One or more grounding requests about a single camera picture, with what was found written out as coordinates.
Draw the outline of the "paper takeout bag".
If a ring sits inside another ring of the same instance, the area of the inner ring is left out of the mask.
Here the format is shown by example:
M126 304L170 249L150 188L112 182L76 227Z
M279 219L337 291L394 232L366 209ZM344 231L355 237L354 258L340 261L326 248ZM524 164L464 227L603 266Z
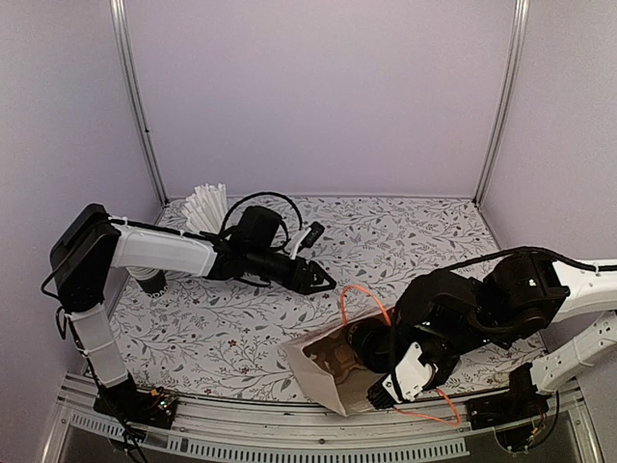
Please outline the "paper takeout bag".
M363 286L346 286L341 291L338 307L339 321L328 323L282 345L292 374L306 397L343 417L377 410L368 402L367 390L393 372L410 345L418 342L423 351L420 361L432 363L438 371L416 400L424 392L434 391L447 402L451 401L440 385L456 369L460 355L446 339L416 327L405 327L395 307L385 306ZM374 373L358 361L349 346L349 328L356 322L383 322L394 331L391 340L399 342L400 353L390 372ZM403 415L446 422L420 412L406 411L404 406L407 404L410 403L389 409Z

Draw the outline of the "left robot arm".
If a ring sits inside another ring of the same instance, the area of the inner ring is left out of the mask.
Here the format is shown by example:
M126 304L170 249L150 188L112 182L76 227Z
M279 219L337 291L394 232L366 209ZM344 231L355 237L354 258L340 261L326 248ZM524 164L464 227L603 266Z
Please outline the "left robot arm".
M148 294L159 293L168 271L210 281L271 283L301 295L335 289L317 262L300 257L323 234L318 223L288 231L278 212L251 205L237 224L217 232L187 232L115 218L101 204L89 204L50 252L51 298L62 335L71 334L94 371L107 404L124 419L136 418L144 404L114 340L104 305L113 268L126 269Z

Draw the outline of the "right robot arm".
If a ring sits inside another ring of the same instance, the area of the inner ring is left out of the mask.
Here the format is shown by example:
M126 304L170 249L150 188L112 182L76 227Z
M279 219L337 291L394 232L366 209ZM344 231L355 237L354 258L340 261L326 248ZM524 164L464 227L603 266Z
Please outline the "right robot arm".
M615 310L615 260L577 261L521 246L412 279L388 321L354 322L346 337L380 376L367 400L387 409L438 388L463 355L486 344L509 349L553 322Z

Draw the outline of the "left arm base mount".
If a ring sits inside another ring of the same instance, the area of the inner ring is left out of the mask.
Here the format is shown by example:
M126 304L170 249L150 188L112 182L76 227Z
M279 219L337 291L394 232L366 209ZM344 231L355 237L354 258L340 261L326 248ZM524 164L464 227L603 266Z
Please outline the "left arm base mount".
M171 429L177 410L177 395L162 387L140 391L137 387L103 387L94 402L94 410L117 421Z

